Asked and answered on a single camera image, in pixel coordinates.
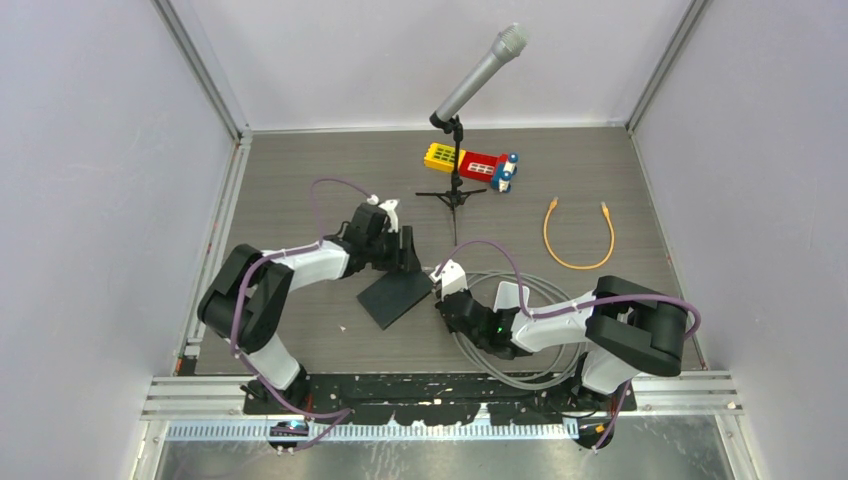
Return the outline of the black network switch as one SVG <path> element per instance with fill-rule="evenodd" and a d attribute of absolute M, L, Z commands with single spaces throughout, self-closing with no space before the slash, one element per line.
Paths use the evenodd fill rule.
<path fill-rule="evenodd" d="M 432 281 L 422 271 L 386 273 L 357 295 L 357 301 L 381 330 L 386 330 L 423 300 Z"/>

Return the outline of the white network switch box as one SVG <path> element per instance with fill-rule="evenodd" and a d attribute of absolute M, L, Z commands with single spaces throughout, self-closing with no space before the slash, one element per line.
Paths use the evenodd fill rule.
<path fill-rule="evenodd" d="M 527 286 L 519 286 L 517 283 L 501 281 L 495 295 L 493 310 L 498 312 L 520 308 L 522 302 L 526 303 L 529 299 L 530 288 Z"/>

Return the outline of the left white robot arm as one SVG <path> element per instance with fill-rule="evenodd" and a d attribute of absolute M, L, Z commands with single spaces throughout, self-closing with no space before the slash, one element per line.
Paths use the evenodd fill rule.
<path fill-rule="evenodd" d="M 270 383 L 268 400 L 280 412 L 298 412 L 307 398 L 305 369 L 277 334 L 291 292 L 372 267 L 383 275 L 357 300 L 382 329 L 430 292 L 432 282 L 415 252 L 413 230 L 400 224 L 396 207 L 394 200 L 362 203 L 336 234 L 306 246 L 262 252 L 241 244 L 204 293 L 198 320 Z"/>

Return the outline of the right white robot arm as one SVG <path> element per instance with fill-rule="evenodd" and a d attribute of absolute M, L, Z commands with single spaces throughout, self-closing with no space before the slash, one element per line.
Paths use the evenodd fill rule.
<path fill-rule="evenodd" d="M 596 410 L 620 385 L 645 373 L 676 377 L 682 370 L 687 322 L 693 307 L 615 276 L 569 302 L 523 311 L 525 287 L 503 282 L 505 303 L 487 307 L 467 288 L 441 294 L 436 308 L 448 330 L 502 360 L 549 347 L 591 343 L 567 381 L 574 403 Z"/>

